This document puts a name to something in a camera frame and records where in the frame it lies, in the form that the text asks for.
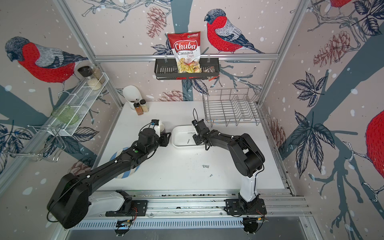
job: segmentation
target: white wire rack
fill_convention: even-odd
[[[56,118],[52,122],[51,127],[55,129],[60,129],[59,131],[60,136],[72,136],[76,131],[77,127],[83,121],[84,117],[87,115],[92,104],[95,102],[95,100],[97,99],[100,92],[103,90],[103,88],[105,87],[108,81],[109,81],[109,78],[107,74],[103,73],[101,78],[99,79],[99,82],[103,82],[102,86],[100,89],[95,91],[93,89],[96,86],[88,86],[87,82],[83,81],[83,83],[81,83],[81,87],[78,88],[78,90],[75,93],[72,93],[68,96],[69,101],[67,101],[66,103],[71,108],[73,108],[75,112],[75,114],[73,115],[73,117],[69,122],[71,122],[75,116],[78,116],[79,119],[74,124],[65,124],[62,121],[60,121],[58,118]]]
[[[209,90],[203,98],[205,119],[211,124],[260,123],[256,88],[224,88]]]
[[[42,142],[41,148],[34,149],[35,152],[25,152],[24,149],[21,150],[21,152],[18,153],[16,151],[16,145],[21,144],[21,136],[23,136],[23,133],[27,131],[28,128],[33,128],[36,132],[38,131],[47,131],[50,132],[53,136],[47,138],[46,141]],[[30,126],[28,125],[21,133],[18,134],[17,138],[14,138],[12,142],[8,144],[8,147],[4,149],[4,151],[0,152],[0,158],[5,162],[8,158],[8,156],[11,157],[30,157],[29,160],[32,161],[39,161],[39,160],[46,160],[48,162],[57,162],[59,161],[59,156],[62,153],[62,151],[66,148],[66,144],[64,143],[63,139],[59,135],[60,129],[53,128],[50,126]],[[56,149],[54,149],[52,152],[50,152],[51,144],[54,144]]]

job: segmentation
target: white tabletop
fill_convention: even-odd
[[[159,119],[166,132],[179,125],[192,124],[192,111],[195,108],[199,119],[204,118],[203,103],[190,102],[150,102],[149,112],[138,116],[126,104],[113,129],[111,138],[99,162],[99,166],[110,160],[118,150],[131,146],[138,139],[141,127],[152,119]],[[284,185],[277,170],[272,152],[261,124],[244,123],[236,126],[216,124],[216,129],[225,134],[242,135],[248,133],[265,156],[265,170],[258,176],[258,189],[283,189]],[[229,151],[211,147],[205,149],[178,150],[171,141],[167,147],[158,147],[155,155],[143,162],[132,175],[122,179],[112,179],[99,190],[225,190],[240,189],[241,174],[237,171]]]

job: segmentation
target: white tray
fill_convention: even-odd
[[[204,144],[195,144],[194,134],[195,128],[192,125],[177,126],[172,130],[172,145],[179,150],[204,148]]]

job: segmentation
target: black lid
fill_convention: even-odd
[[[91,70],[91,67],[90,66],[84,66],[84,67],[81,67],[79,69],[77,69],[77,71],[83,76],[83,77],[89,77],[92,75],[92,70]]]

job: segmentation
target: snack package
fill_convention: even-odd
[[[168,34],[179,73],[201,73],[200,32]]]

